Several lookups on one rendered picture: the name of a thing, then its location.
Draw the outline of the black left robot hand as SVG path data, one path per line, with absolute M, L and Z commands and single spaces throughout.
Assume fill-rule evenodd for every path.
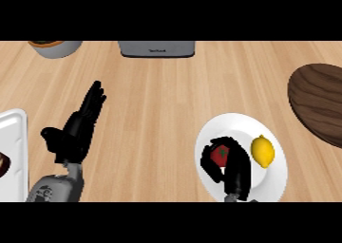
M 43 129 L 42 136 L 49 152 L 56 155 L 56 163 L 82 163 L 86 159 L 105 100 L 101 81 L 95 81 L 80 109 L 71 114 L 64 129 Z

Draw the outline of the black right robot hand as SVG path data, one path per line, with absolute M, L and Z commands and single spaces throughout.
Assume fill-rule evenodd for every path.
M 251 189 L 251 160 L 250 156 L 232 137 L 220 137 L 211 140 L 202 151 L 201 167 L 210 175 L 213 181 L 225 182 L 226 196 L 238 194 L 238 201 L 247 201 Z M 226 168 L 220 169 L 211 160 L 211 152 L 219 145 L 231 148 Z

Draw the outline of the white round plate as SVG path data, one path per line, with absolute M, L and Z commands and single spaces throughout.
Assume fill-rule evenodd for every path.
M 276 202 L 284 195 L 288 183 L 288 162 L 282 145 L 270 129 L 250 116 L 241 113 L 217 115 L 204 125 L 195 143 L 195 165 L 204 186 L 216 201 L 226 198 L 225 182 L 216 183 L 201 166 L 202 152 L 211 139 L 232 137 L 241 144 L 247 153 L 251 153 L 251 143 L 260 137 L 272 142 L 275 159 L 269 168 L 263 168 L 254 159 L 251 160 L 251 188 L 248 200 L 259 202 Z

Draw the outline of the dark wooden bowl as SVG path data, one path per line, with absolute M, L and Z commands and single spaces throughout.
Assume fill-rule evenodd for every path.
M 309 64 L 292 73 L 290 104 L 313 135 L 342 148 L 342 67 Z

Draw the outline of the yellow lemon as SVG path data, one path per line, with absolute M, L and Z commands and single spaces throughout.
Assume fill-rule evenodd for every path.
M 251 143 L 251 155 L 260 166 L 267 169 L 275 159 L 275 148 L 264 136 L 256 138 Z

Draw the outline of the white rectangular tray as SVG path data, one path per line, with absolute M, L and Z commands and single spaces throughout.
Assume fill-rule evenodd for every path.
M 11 167 L 0 177 L 0 202 L 24 202 L 28 197 L 28 118 L 23 109 L 0 113 L 0 153 Z

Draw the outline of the grey plant pot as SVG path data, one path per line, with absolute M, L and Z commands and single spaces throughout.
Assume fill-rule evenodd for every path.
M 79 50 L 82 41 L 53 41 L 51 43 L 28 42 L 33 49 L 40 53 L 45 58 L 58 59 L 70 56 Z

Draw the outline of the grey appliance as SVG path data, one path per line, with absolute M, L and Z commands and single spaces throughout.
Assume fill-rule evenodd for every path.
M 194 41 L 120 41 L 121 54 L 133 58 L 185 58 L 195 54 Z

